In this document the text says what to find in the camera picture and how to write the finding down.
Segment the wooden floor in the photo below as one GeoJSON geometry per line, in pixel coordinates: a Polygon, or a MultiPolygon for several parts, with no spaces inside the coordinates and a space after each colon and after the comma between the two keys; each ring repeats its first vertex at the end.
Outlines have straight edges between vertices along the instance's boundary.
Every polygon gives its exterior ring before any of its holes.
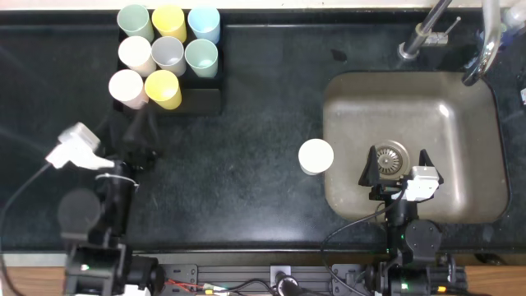
{"type": "MultiPolygon", "coordinates": [[[[526,266],[468,266],[469,291],[492,296],[526,295],[526,266]]],[[[9,273],[26,296],[57,296],[62,292],[63,268],[17,267],[9,273]]],[[[3,296],[12,296],[4,287],[3,296]]]]}

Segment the faucet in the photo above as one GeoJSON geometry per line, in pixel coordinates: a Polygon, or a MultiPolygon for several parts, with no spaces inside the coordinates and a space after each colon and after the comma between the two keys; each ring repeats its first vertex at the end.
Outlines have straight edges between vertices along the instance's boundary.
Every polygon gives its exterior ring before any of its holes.
{"type": "MultiPolygon", "coordinates": [[[[440,0],[429,12],[424,22],[415,27],[415,31],[408,42],[399,45],[399,55],[406,60],[415,59],[422,46],[439,46],[447,44],[447,34],[455,26],[457,21],[445,32],[434,33],[431,29],[441,15],[445,12],[452,0],[440,0]]],[[[482,0],[482,14],[484,18],[484,45],[474,62],[470,64],[462,82],[466,86],[472,86],[477,82],[487,69],[491,66],[501,43],[501,8],[499,0],[482,0]]]]}

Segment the cup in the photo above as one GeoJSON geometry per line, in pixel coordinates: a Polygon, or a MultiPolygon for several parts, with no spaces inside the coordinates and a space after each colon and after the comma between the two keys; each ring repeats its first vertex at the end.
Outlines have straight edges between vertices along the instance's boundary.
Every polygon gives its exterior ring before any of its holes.
{"type": "Polygon", "coordinates": [[[117,23],[128,36],[140,36],[148,42],[154,40],[150,14],[142,5],[132,4],[121,9],[117,14],[117,23]]]}
{"type": "Polygon", "coordinates": [[[154,10],[151,20],[162,36],[175,37],[182,43],[187,40],[187,25],[180,7],[171,4],[162,5],[154,10]]]}
{"type": "Polygon", "coordinates": [[[157,68],[151,57],[150,42],[140,36],[124,39],[118,47],[118,57],[126,66],[143,77],[147,77],[157,68]]]}
{"type": "Polygon", "coordinates": [[[219,42],[221,26],[220,16],[217,9],[212,7],[201,7],[190,10],[188,14],[188,25],[199,39],[207,39],[214,44],[219,42]]]}
{"type": "Polygon", "coordinates": [[[335,159],[335,153],[326,141],[311,139],[303,143],[299,149],[298,158],[303,172],[314,176],[330,168],[335,159]]]}
{"type": "Polygon", "coordinates": [[[172,110],[181,104],[181,88],[175,74],[167,70],[151,73],[145,82],[146,94],[161,107],[172,110]]]}
{"type": "Polygon", "coordinates": [[[140,109],[148,102],[141,75],[133,70],[113,74],[108,84],[109,94],[131,109],[140,109]]]}
{"type": "Polygon", "coordinates": [[[215,44],[206,39],[195,39],[184,53],[188,65],[199,77],[215,77],[219,54],[215,44]]]}
{"type": "Polygon", "coordinates": [[[184,47],[175,37],[166,36],[157,39],[151,46],[151,57],[163,70],[179,77],[187,70],[184,60],[184,47]]]}

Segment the sink drain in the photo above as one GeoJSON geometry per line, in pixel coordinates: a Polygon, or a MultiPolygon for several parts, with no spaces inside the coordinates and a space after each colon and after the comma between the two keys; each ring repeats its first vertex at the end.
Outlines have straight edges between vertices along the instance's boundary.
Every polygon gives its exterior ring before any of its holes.
{"type": "Polygon", "coordinates": [[[375,145],[378,170],[382,178],[398,179],[408,173],[409,155],[396,141],[387,140],[375,145]]]}

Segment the sink basin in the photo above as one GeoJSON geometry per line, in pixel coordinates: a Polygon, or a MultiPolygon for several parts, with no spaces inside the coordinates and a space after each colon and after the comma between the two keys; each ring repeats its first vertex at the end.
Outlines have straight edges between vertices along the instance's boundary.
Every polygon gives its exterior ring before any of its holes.
{"type": "Polygon", "coordinates": [[[493,93],[483,82],[464,86],[462,73],[346,73],[325,90],[324,139],[335,152],[325,172],[325,197],[349,220],[371,214],[369,187],[358,179],[371,146],[383,178],[418,165],[426,149],[444,184],[418,205],[421,219],[492,222],[510,195],[493,93]]]}

